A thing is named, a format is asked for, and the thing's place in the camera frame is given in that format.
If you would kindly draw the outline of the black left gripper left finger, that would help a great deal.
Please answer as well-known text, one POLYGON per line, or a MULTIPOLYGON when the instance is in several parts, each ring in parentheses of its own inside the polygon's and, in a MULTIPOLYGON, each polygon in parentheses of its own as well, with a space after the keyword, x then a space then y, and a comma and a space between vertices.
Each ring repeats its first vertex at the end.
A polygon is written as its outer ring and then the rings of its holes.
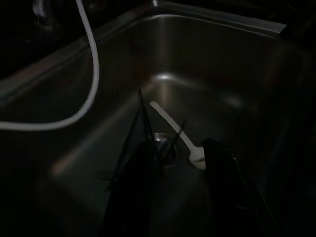
POLYGON ((153 191, 161 172, 157 143, 140 143, 111 187, 98 236, 150 235, 153 191))

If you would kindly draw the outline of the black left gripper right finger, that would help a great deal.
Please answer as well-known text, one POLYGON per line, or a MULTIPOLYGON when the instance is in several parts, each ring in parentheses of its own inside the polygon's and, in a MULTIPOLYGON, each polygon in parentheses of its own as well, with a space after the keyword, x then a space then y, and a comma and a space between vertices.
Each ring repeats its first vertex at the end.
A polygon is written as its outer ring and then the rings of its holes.
POLYGON ((202 147, 217 236, 279 236, 261 193, 242 173, 229 149, 211 138, 202 147))

